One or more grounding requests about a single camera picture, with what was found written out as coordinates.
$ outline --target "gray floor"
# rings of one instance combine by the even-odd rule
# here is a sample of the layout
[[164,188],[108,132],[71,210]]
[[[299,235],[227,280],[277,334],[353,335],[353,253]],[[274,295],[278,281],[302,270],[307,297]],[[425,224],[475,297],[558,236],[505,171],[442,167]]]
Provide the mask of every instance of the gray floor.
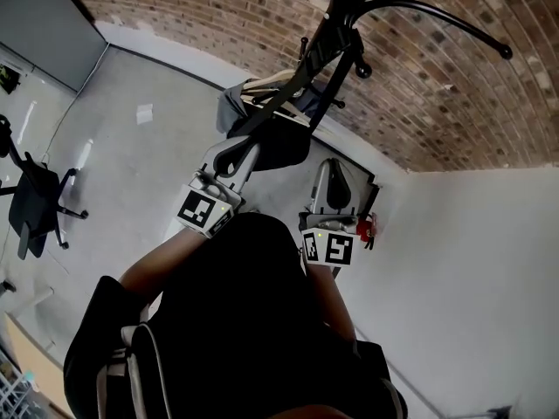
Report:
[[[75,334],[87,302],[101,275],[118,278],[135,260],[156,247],[172,217],[171,207],[183,183],[197,168],[205,150],[223,139],[215,129],[219,92],[165,66],[109,49],[99,70],[64,118],[45,156],[49,167],[63,175],[76,166],[87,143],[86,165],[63,195],[70,209],[86,209],[86,221],[59,216],[70,249],[61,250],[50,235],[43,257],[17,257],[18,237],[10,231],[0,262],[0,276],[18,291],[0,299],[9,311],[34,293],[51,286],[54,295],[21,319],[41,343],[54,343],[60,361]],[[57,122],[72,100],[32,76],[2,110],[19,135],[25,114],[37,101],[24,132],[20,151],[44,155]],[[137,125],[138,105],[153,104],[154,120]],[[243,196],[248,208],[284,221],[299,240],[297,213],[307,204],[320,162],[333,153],[313,144],[297,167],[253,174]],[[365,190],[365,175],[349,166]],[[17,170],[0,161],[0,179]],[[8,225],[10,196],[0,198],[0,246]],[[0,320],[0,336],[9,341]]]

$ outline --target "red object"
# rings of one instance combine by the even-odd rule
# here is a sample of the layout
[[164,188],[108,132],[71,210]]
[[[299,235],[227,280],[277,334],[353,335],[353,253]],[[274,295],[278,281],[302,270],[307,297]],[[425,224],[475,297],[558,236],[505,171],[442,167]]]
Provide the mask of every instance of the red object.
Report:
[[357,223],[357,234],[363,242],[368,242],[376,234],[376,214],[371,215],[372,220],[359,219]]

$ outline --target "paper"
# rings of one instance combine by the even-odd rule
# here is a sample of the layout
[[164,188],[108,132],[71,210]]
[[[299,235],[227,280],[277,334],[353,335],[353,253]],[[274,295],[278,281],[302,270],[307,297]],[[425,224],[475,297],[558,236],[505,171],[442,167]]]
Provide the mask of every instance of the paper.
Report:
[[136,123],[138,125],[154,120],[153,104],[144,104],[136,109]]

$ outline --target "office chair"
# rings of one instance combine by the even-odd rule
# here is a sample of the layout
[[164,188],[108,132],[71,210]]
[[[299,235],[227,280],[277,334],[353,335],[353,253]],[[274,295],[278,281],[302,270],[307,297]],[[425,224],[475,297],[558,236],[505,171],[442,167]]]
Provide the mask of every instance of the office chair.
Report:
[[36,258],[40,258],[45,248],[46,235],[51,231],[55,232],[60,247],[66,250],[68,242],[62,242],[58,213],[78,219],[87,219],[89,216],[85,210],[78,214],[59,205],[62,190],[68,179],[76,175],[76,169],[69,169],[60,182],[56,172],[49,170],[45,163],[34,162],[28,152],[25,152],[25,160],[22,160],[11,139],[10,123],[0,114],[0,157],[7,155],[22,170],[17,186],[0,188],[0,196],[14,195],[9,221],[19,236],[17,255],[25,259],[30,250]]

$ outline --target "sleeve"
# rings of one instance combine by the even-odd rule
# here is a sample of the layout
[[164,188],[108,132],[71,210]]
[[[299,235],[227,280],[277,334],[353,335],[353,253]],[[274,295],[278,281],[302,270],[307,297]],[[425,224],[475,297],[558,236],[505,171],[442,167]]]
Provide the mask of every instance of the sleeve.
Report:
[[121,347],[121,328],[139,324],[145,305],[116,279],[100,279],[64,361],[64,390],[76,418],[98,417],[97,374]]

